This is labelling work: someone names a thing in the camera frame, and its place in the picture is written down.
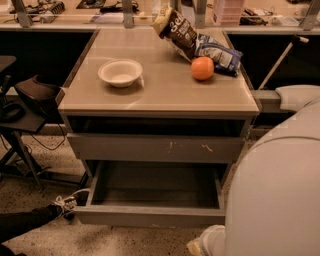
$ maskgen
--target white bowl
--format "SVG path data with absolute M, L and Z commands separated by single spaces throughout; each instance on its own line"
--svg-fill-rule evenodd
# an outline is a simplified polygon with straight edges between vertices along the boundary
M 142 74 L 142 66 L 133 60 L 111 60 L 98 71 L 101 80 L 115 86 L 128 87 Z

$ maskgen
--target wire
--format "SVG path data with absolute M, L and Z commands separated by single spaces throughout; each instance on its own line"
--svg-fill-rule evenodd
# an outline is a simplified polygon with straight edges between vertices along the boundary
M 259 115 L 256 115 L 256 116 L 252 119 L 251 124 L 250 124 L 249 127 L 248 127 L 248 130 L 247 130 L 247 133 L 246 133 L 246 136 L 245 136 L 245 140 L 246 140 L 246 141 L 250 141 L 250 140 L 251 140 L 251 139 L 250 139 L 251 131 L 252 131 L 252 129 L 253 129 L 256 121 L 257 121 L 258 116 L 259 116 Z
M 3 23 L 8 23 L 8 22 L 11 22 L 11 21 L 17 22 L 18 20 L 16 18 L 14 18 L 14 19 L 11 19 L 11 20 L 5 20 Z
M 2 141 L 2 145 L 3 145 L 4 148 L 8 151 L 9 149 L 8 149 L 8 147 L 6 146 L 6 144 L 5 144 L 5 142 L 4 142 L 1 134 L 0 134 L 0 138 L 1 138 L 1 141 Z
M 31 137 L 32 137 L 35 141 L 37 141 L 42 147 L 44 147 L 45 149 L 54 151 L 54 150 L 56 150 L 57 148 L 59 148 L 59 147 L 65 142 L 65 140 L 66 140 L 66 136 L 65 136 L 65 134 L 64 134 L 64 132 L 63 132 L 63 129 L 62 129 L 61 125 L 60 125 L 60 124 L 57 124 L 57 125 L 58 125 L 59 128 L 60 128 L 60 131 L 61 131 L 61 134 L 62 134 L 62 136 L 63 136 L 63 139 L 62 139 L 62 141 L 61 141 L 57 146 L 55 146 L 54 148 L 49 148 L 48 146 L 44 145 L 41 141 L 39 141 L 33 134 L 30 133 L 30 135 L 31 135 Z
M 270 7 L 270 10 L 262 9 L 266 16 L 273 16 L 276 14 L 276 8 L 274 6 Z

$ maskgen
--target gray cabinet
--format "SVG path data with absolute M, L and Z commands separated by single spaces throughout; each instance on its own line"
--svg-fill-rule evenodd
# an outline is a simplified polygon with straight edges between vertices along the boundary
M 204 32 L 224 40 L 220 30 Z M 143 83 L 103 85 L 97 70 L 110 58 L 140 62 Z M 195 81 L 151 28 L 101 30 L 59 111 L 92 177 L 80 220 L 153 227 L 224 223 L 224 179 L 259 113 L 242 74 Z

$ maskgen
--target drawer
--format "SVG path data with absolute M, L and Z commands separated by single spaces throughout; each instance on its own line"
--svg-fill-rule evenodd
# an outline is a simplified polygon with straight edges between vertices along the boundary
M 79 159 L 232 163 L 244 145 L 240 137 L 69 133 Z
M 207 227 L 223 224 L 218 167 L 213 164 L 100 161 L 84 224 Z

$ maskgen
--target open drawer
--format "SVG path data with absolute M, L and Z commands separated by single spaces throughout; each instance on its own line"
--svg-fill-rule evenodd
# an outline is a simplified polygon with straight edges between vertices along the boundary
M 216 164 L 99 161 L 87 204 L 76 214 L 85 224 L 223 224 L 219 171 Z

